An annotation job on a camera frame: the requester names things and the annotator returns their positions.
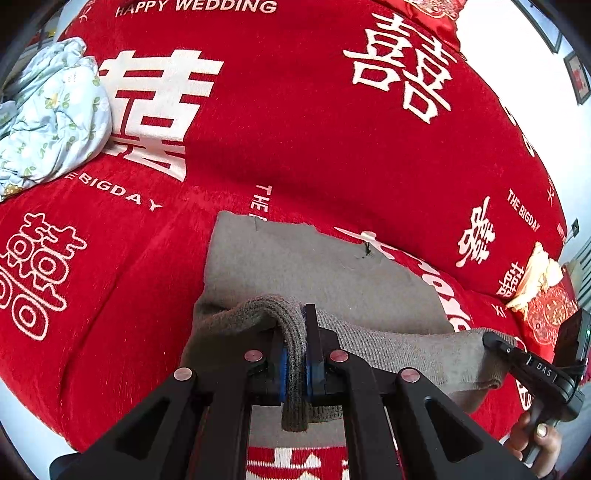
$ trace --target red satin pillow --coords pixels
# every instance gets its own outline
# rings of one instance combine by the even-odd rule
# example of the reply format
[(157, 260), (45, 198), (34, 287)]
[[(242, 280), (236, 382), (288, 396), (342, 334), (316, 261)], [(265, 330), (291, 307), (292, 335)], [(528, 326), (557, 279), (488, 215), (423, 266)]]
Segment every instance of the red satin pillow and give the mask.
[(576, 299), (568, 292), (569, 281), (563, 281), (528, 303), (525, 317), (519, 313), (523, 340), (527, 348), (551, 362), (560, 325), (578, 310)]
[(467, 0), (378, 0), (460, 51), (456, 21)]

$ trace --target black handle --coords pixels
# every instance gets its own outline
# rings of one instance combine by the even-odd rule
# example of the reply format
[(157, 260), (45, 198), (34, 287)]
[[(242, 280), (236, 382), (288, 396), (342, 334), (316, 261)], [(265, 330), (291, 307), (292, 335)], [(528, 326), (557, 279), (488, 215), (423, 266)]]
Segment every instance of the black handle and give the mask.
[(552, 427), (556, 427), (558, 420), (554, 418), (552, 412), (549, 408), (546, 408), (541, 400), (534, 398), (534, 401), (530, 408), (530, 422), (525, 427), (524, 431), (529, 438), (529, 443), (527, 447), (523, 450), (523, 458), (522, 461), (527, 464), (534, 463), (538, 453), (540, 452), (540, 445), (538, 445), (534, 438), (535, 432), (538, 428), (538, 425), (541, 423), (545, 423), (546, 425), (550, 425)]

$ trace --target white double happiness character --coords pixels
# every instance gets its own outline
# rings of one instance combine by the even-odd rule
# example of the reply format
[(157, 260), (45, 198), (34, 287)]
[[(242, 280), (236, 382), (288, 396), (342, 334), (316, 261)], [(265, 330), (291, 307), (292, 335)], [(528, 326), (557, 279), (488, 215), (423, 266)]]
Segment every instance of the white double happiness character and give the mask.
[(468, 257), (470, 257), (470, 260), (475, 260), (479, 265), (488, 258), (490, 252), (486, 246), (494, 241), (496, 237), (492, 223), (486, 218), (486, 208), (490, 199), (490, 197), (486, 197), (481, 207), (472, 209), (471, 227), (464, 230), (462, 238), (457, 243), (460, 247), (460, 255), (464, 255), (461, 260), (456, 262), (458, 268), (466, 265)]
[[(107, 70), (100, 79), (109, 95), (113, 115), (111, 140), (116, 142), (110, 142), (105, 153), (117, 156), (132, 146), (123, 158), (184, 181), (187, 169), (181, 157), (185, 155), (182, 142), (200, 108), (186, 99), (209, 97), (213, 87), (213, 82), (190, 77), (193, 73), (218, 75), (223, 62), (201, 59), (199, 50), (175, 50), (170, 57), (134, 55), (135, 50), (125, 50), (100, 66), (101, 71)], [(141, 75), (142, 71), (162, 74)], [(125, 76), (128, 72), (134, 72), (133, 76)], [(126, 95), (126, 91), (147, 95), (138, 98), (137, 94)]]
[(0, 309), (11, 306), (12, 320), (30, 338), (47, 335), (47, 310), (67, 308), (57, 289), (70, 272), (69, 261), (87, 243), (72, 226), (58, 228), (46, 222), (44, 213), (26, 213), (25, 223), (0, 254)]
[[(377, 22), (376, 26), (385, 31), (372, 30), (370, 28), (365, 29), (365, 35), (367, 36), (365, 52), (343, 50), (343, 54), (350, 59), (364, 60), (353, 62), (353, 85), (363, 83), (383, 90), (384, 92), (389, 92), (390, 84), (401, 80), (400, 75), (393, 69), (393, 67), (398, 67), (403, 69), (402, 74), (408, 80), (414, 82), (404, 82), (402, 107), (405, 110), (414, 113), (427, 124), (430, 124), (431, 119), (439, 114), (437, 105), (433, 99), (438, 101), (443, 108), (451, 111), (451, 105), (441, 96), (441, 94), (439, 94), (438, 90), (443, 89), (444, 82), (452, 79), (450, 72), (444, 67), (444, 65), (448, 66), (449, 60), (455, 63), (457, 63), (457, 60), (443, 49), (443, 46), (438, 39), (435, 37), (428, 38), (414, 27), (404, 23), (404, 19), (400, 15), (394, 14), (392, 18), (383, 17), (382, 15), (377, 14), (372, 15), (378, 19), (378, 21), (384, 22)], [(407, 67), (402, 62), (404, 59), (403, 49), (413, 47), (413, 44), (409, 40), (411, 31), (415, 32), (428, 44), (422, 43), (422, 48), (441, 63), (436, 62), (435, 59), (425, 51), (415, 48), (414, 50), (417, 54), (417, 73), (412, 74), (406, 70)], [(399, 33), (403, 36), (394, 35), (394, 33)], [(381, 66), (371, 62), (382, 62), (389, 66)], [(381, 73), (385, 76), (382, 76), (380, 81), (364, 77), (363, 74), (365, 72), (370, 74), (370, 70), (374, 71), (374, 76), (382, 76)], [(428, 78), (433, 78), (433, 81), (427, 83)], [(424, 111), (413, 105), (413, 98), (415, 96), (423, 100)]]

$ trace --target bed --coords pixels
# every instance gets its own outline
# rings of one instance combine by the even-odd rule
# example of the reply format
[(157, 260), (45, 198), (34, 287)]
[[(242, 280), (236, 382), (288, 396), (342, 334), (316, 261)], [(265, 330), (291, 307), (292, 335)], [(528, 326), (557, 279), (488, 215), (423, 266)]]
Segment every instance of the bed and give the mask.
[[(369, 242), (456, 330), (539, 349), (504, 304), (534, 243), (565, 241), (551, 179), (434, 17), (387, 3), (90, 0), (61, 36), (96, 57), (113, 134), (0, 206), (0, 375), (73, 448), (178, 365), (221, 210)], [(508, 379), (474, 418), (500, 439), (530, 404)], [(250, 455), (250, 478), (346, 470), (344, 449)]]

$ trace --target picture frame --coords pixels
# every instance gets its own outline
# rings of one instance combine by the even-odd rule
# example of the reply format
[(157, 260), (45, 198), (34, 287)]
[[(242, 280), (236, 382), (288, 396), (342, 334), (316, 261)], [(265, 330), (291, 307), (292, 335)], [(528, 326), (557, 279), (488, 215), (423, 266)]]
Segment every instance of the picture frame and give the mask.
[(542, 40), (548, 45), (552, 53), (558, 53), (560, 44), (562, 42), (562, 32), (558, 30), (552, 20), (546, 17), (538, 8), (529, 0), (512, 0), (513, 3), (530, 21), (532, 26), (537, 30)]
[(589, 77), (583, 62), (579, 59), (573, 50), (564, 58), (564, 64), (569, 72), (570, 81), (573, 84), (574, 95), (577, 98), (577, 103), (583, 105), (591, 96), (591, 86), (589, 84)]
[(578, 218), (574, 219), (574, 222), (570, 226), (570, 228), (573, 233), (573, 238), (576, 237), (579, 234), (579, 232), (581, 231), (579, 228), (579, 219)]

